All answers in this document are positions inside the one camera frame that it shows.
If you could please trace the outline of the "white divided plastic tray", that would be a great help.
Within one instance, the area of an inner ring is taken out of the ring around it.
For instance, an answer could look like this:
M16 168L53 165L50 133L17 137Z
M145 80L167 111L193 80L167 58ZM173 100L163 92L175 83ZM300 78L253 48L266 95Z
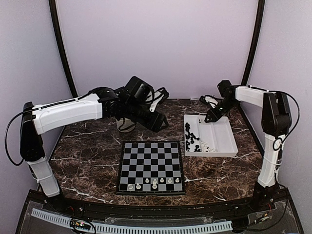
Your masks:
M238 148L229 119L206 123L205 116L184 115L186 156L236 157Z

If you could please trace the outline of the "black and grey chessboard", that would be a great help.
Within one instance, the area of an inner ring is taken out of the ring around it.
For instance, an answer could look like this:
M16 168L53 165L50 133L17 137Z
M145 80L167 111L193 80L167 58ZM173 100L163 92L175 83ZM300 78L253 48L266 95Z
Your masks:
M153 180L157 188L152 188ZM134 190L128 191L133 184ZM180 142L178 141L128 141L121 149L117 176L117 195L184 195L184 172Z

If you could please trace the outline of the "white king chess piece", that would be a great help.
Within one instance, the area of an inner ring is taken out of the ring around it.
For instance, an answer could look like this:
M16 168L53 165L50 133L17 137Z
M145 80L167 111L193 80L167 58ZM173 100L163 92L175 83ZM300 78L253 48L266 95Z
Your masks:
M152 188L155 190L157 188L157 180L154 179L152 183Z

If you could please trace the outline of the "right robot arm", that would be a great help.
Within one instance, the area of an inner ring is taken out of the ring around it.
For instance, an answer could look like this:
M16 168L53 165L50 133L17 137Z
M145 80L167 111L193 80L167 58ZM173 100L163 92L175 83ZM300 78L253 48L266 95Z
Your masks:
M265 133L265 150L257 183L263 188L277 184L284 142L292 124L287 94L252 86L232 85L229 80L221 81L217 87L222 98L214 98L211 95L200 97L200 101L208 106L204 121L217 122L241 102L260 107L261 126Z

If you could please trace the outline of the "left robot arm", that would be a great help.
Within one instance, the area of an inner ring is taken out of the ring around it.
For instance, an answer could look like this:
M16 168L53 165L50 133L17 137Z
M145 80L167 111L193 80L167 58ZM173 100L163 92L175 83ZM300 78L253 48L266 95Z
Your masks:
M67 199L61 196L61 188L54 177L45 156L41 136L50 130L65 125L102 118L114 117L120 132L130 132L137 123L145 128L159 132L168 127L166 116L157 112L157 105L169 96L162 87L130 90L121 87L116 90L98 87L87 94L46 105L24 105L19 114L20 155L27 162L44 194L50 198L50 205L63 213L69 208Z

